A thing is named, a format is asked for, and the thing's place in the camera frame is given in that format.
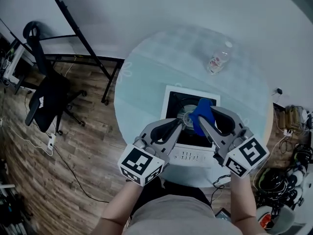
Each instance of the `black pants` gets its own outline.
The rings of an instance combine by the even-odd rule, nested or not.
[[[210,202],[207,200],[206,196],[199,188],[181,186],[167,181],[164,183],[164,187],[165,189],[162,188],[161,180],[159,177],[154,178],[150,183],[148,183],[143,188],[143,191],[134,206],[131,216],[135,213],[136,210],[138,210],[140,207],[147,204],[151,200],[169,194],[193,197],[211,207]]]

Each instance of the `t-shirt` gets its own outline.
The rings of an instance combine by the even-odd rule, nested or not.
[[[227,220],[215,218],[212,209],[185,196],[166,195],[148,202],[133,215],[124,235],[242,235]]]

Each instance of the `office chair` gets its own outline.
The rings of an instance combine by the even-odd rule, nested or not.
[[[68,95],[70,88],[69,80],[58,74],[53,69],[52,64],[46,60],[40,44],[40,29],[37,22],[29,22],[23,30],[23,36],[32,49],[40,73],[45,75],[45,78],[29,102],[29,113],[26,117],[25,124],[29,126],[35,120],[39,129],[42,132],[46,132],[55,116],[57,116],[56,133],[62,135],[63,132],[59,130],[59,126],[62,113],[65,112],[77,123],[85,126],[84,122],[78,120],[69,111],[71,106],[68,104],[80,94],[86,96],[87,92],[80,90],[73,95]]]

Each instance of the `plastic bottle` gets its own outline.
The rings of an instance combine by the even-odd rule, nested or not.
[[[223,48],[214,52],[207,65],[207,70],[211,75],[217,75],[224,68],[230,59],[232,48],[233,44],[227,41]]]

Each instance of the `forearm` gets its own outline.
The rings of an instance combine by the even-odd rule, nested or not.
[[[241,179],[231,175],[231,221],[236,223],[240,220],[256,216],[256,204],[253,196],[249,175]]]
[[[92,234],[122,234],[123,228],[142,190],[143,187],[140,185],[134,182],[127,182],[122,190],[107,204]]]

